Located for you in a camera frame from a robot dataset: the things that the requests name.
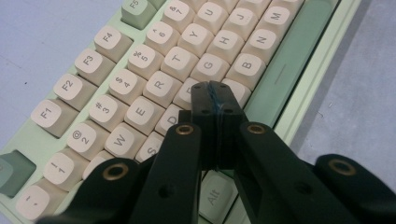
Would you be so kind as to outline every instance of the keyboard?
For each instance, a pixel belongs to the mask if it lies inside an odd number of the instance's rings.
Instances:
[[[0,211],[59,214],[95,166],[155,154],[190,87],[231,87],[289,143],[360,1],[125,0],[0,155]],[[199,223],[249,223],[232,176],[203,174]]]

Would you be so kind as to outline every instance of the mechanical keyboard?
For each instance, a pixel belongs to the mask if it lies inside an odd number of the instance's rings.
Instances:
[[[160,148],[190,87],[221,81],[289,143],[360,1],[124,0],[0,155],[0,211],[61,213],[95,166]],[[199,223],[249,223],[232,176],[203,174]]]

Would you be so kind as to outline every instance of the brass rivet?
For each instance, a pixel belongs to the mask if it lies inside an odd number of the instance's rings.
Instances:
[[[340,175],[355,175],[356,169],[347,161],[333,159],[329,161],[329,166]]]
[[[194,128],[192,128],[192,126],[184,124],[184,125],[180,125],[176,128],[176,133],[178,134],[190,134],[194,131]]]
[[[247,130],[251,133],[265,133],[264,127],[258,124],[250,124],[249,126],[247,126]]]
[[[103,171],[103,178],[110,181],[118,180],[128,174],[128,170],[128,166],[124,163],[113,164]]]

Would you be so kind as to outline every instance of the spacebar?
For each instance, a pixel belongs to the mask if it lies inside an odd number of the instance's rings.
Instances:
[[[332,16],[336,3],[334,0],[306,0],[302,5],[276,55],[247,102],[245,112],[250,121],[274,127]]]

